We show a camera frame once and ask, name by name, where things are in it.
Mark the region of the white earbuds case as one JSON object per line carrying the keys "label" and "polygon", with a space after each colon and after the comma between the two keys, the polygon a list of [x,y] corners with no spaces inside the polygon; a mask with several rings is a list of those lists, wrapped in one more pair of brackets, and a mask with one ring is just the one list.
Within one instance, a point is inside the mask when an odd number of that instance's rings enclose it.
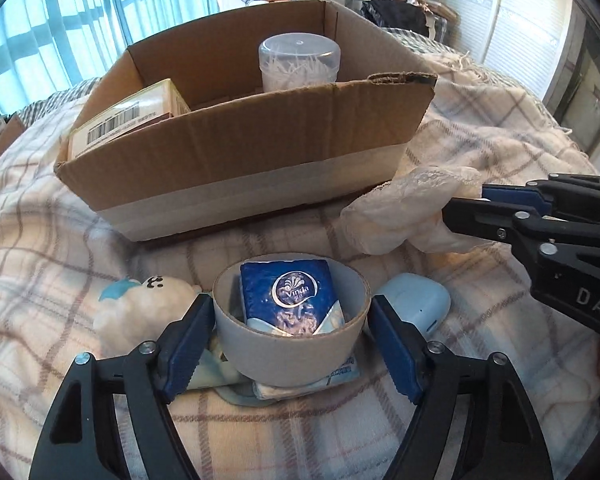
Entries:
{"label": "white earbuds case", "polygon": [[440,283],[413,273],[401,273],[375,290],[384,296],[401,321],[413,324],[426,339],[451,310],[451,296]]}

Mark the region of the white plastic bag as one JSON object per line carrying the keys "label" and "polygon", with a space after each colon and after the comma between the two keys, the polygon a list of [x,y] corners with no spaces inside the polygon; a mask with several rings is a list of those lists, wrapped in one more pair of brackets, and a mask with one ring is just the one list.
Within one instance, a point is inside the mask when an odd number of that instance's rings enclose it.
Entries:
{"label": "white plastic bag", "polygon": [[366,255],[385,255],[404,243],[425,254],[466,254],[488,242],[451,232],[442,209],[454,197],[478,200],[482,184],[475,168],[420,166],[344,207],[341,227],[349,243]]}

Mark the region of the white plush toy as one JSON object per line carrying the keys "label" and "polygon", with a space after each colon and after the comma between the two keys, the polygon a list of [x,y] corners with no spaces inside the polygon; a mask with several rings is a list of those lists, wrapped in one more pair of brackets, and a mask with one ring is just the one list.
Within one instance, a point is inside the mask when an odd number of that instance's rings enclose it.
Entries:
{"label": "white plush toy", "polygon": [[121,356],[145,340],[156,340],[166,326],[183,317],[201,292],[199,285],[163,275],[142,282],[124,278],[107,286],[93,320],[102,354]]}

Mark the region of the blue tissue pack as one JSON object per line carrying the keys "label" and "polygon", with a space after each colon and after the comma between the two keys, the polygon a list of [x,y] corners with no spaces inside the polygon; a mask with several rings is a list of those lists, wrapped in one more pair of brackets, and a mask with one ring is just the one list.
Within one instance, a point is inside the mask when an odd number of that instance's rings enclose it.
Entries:
{"label": "blue tissue pack", "polygon": [[245,323],[258,332],[313,336],[346,324],[324,259],[249,261],[239,284]]}

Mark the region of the grey tape roll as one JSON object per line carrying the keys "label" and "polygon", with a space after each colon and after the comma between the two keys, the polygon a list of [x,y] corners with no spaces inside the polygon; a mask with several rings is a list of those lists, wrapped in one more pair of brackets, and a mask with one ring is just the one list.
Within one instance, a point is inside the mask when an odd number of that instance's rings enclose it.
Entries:
{"label": "grey tape roll", "polygon": [[212,287],[225,356],[261,385],[314,384],[350,358],[370,285],[332,258],[278,252],[234,263]]}

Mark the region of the clear cotton swab jar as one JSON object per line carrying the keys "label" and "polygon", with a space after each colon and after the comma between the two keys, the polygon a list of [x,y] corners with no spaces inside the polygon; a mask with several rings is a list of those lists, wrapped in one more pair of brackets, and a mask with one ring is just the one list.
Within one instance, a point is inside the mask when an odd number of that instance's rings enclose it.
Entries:
{"label": "clear cotton swab jar", "polygon": [[340,69],[336,41],[308,32],[286,32],[266,38],[259,46],[264,92],[332,84]]}

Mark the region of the tan medicine box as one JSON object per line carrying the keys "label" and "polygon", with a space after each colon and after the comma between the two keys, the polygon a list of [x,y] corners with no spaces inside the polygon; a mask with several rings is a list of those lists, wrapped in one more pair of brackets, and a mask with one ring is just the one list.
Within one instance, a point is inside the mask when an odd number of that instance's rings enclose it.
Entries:
{"label": "tan medicine box", "polygon": [[137,91],[74,128],[69,136],[67,160],[75,160],[134,130],[190,112],[170,78]]}

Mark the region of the white sliding wardrobe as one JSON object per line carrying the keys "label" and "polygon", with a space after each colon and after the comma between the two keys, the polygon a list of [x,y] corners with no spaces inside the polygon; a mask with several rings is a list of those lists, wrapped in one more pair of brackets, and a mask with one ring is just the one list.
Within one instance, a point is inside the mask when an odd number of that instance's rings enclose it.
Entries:
{"label": "white sliding wardrobe", "polygon": [[570,24],[572,0],[440,0],[458,15],[449,44],[544,99]]}

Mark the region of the plaid beige blanket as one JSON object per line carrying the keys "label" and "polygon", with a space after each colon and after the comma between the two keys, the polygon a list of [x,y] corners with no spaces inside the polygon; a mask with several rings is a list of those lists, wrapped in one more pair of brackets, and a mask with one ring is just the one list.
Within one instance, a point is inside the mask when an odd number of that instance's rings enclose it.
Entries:
{"label": "plaid beige blanket", "polygon": [[[562,257],[593,166],[523,91],[434,66],[398,168],[293,211],[327,179],[290,125],[235,103],[99,138],[76,100],[0,157],[0,466],[13,479],[565,479],[600,430],[600,284]],[[264,156],[185,246],[127,240],[60,180],[106,154],[158,177]]]}

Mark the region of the chair with black jacket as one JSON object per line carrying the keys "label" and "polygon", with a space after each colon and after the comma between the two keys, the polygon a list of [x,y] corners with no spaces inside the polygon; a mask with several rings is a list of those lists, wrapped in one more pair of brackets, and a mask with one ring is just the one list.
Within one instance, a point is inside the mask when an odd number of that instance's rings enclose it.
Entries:
{"label": "chair with black jacket", "polygon": [[361,15],[382,28],[397,28],[417,32],[439,42],[445,40],[446,26],[422,6],[402,0],[367,0]]}

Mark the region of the large open cardboard box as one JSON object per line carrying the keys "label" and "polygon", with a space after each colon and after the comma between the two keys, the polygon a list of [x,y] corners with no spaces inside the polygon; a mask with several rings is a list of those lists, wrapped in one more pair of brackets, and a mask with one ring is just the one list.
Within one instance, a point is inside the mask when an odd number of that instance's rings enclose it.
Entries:
{"label": "large open cardboard box", "polygon": [[[284,32],[336,41],[337,80],[264,92],[260,43]],[[189,113],[68,162],[74,128],[166,78]],[[436,83],[421,56],[338,3],[245,6],[127,48],[62,142],[55,172],[134,242],[326,202],[394,176]]]}

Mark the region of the left teal curtain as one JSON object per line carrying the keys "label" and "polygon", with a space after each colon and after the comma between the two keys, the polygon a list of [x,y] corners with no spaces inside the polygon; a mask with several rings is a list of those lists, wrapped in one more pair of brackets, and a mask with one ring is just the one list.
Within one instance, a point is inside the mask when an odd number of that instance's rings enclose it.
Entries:
{"label": "left teal curtain", "polygon": [[6,0],[0,9],[0,111],[102,76],[125,49],[112,0]]}

